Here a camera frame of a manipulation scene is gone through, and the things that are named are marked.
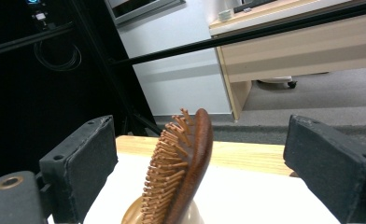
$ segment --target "hairbrush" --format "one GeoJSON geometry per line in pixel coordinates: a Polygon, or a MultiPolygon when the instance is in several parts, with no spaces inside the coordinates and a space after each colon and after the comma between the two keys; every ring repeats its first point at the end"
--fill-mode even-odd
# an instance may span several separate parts
{"type": "Polygon", "coordinates": [[[122,223],[182,223],[210,162],[213,131],[209,115],[186,109],[172,116],[159,138],[148,167],[144,191],[127,210],[122,223]]]}

